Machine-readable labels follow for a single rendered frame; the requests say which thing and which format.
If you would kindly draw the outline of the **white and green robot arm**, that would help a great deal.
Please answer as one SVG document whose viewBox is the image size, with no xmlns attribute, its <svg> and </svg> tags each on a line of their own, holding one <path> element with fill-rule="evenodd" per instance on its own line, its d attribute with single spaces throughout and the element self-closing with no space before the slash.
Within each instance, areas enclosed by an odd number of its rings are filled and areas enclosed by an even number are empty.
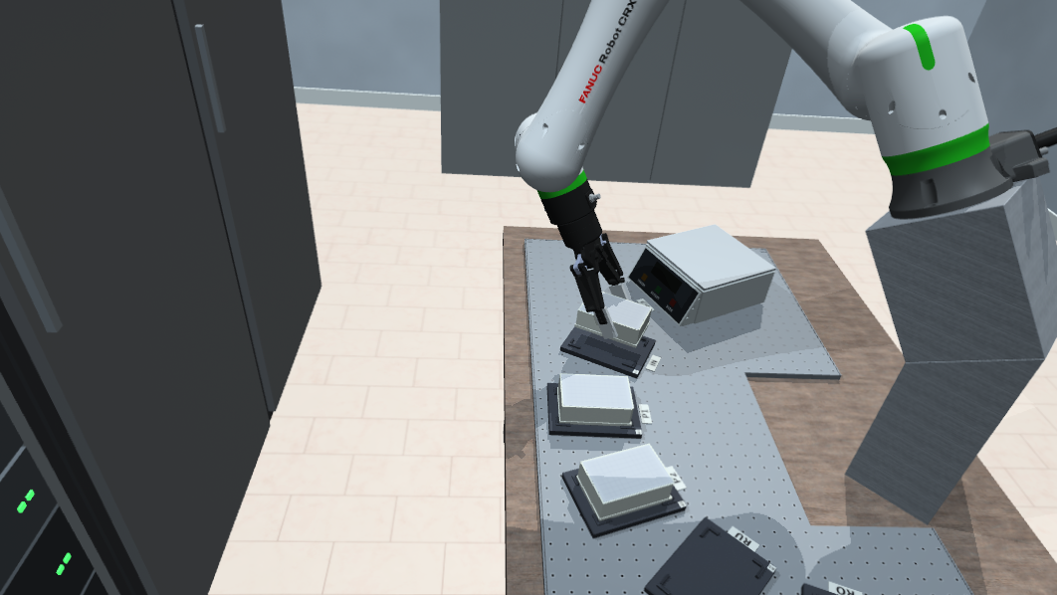
<svg viewBox="0 0 1057 595">
<path fill-rule="evenodd" d="M 954 17 L 893 30 L 851 0 L 740 1 L 787 42 L 846 111 L 872 122 L 892 179 L 893 218 L 967 208 L 1008 191 L 1013 182 L 1050 172 L 1042 155 L 1057 145 L 1057 128 L 988 136 L 970 50 Z M 587 149 L 668 2 L 591 0 L 548 97 L 518 129 L 518 172 L 551 224 L 596 208 L 601 196 L 585 175 Z"/>
</svg>

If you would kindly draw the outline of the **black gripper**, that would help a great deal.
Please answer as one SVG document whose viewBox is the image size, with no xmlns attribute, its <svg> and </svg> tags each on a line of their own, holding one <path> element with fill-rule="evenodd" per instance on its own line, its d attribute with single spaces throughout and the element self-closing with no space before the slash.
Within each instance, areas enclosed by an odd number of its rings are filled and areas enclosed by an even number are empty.
<svg viewBox="0 0 1057 595">
<path fill-rule="evenodd" d="M 609 244 L 607 234 L 602 234 L 596 212 L 593 210 L 581 219 L 556 226 L 567 248 L 574 252 L 576 262 L 570 265 L 570 272 L 576 279 L 586 311 L 593 311 L 604 339 L 617 337 L 615 326 L 604 305 L 598 273 L 610 284 L 609 289 L 614 296 L 625 299 L 628 296 L 623 287 L 625 279 L 620 278 L 623 269 Z"/>
</svg>

